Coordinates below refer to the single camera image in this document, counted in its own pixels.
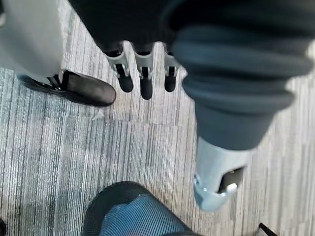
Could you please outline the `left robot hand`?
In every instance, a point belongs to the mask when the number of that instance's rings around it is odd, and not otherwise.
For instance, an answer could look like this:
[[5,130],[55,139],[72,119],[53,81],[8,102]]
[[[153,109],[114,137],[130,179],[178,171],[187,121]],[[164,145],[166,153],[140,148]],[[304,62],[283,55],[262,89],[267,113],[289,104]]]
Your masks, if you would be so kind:
[[123,40],[148,51],[164,43],[171,72],[195,103],[194,196],[205,212],[239,188],[249,151],[294,94],[289,79],[311,72],[307,49],[315,37],[312,0],[72,0],[97,46]]

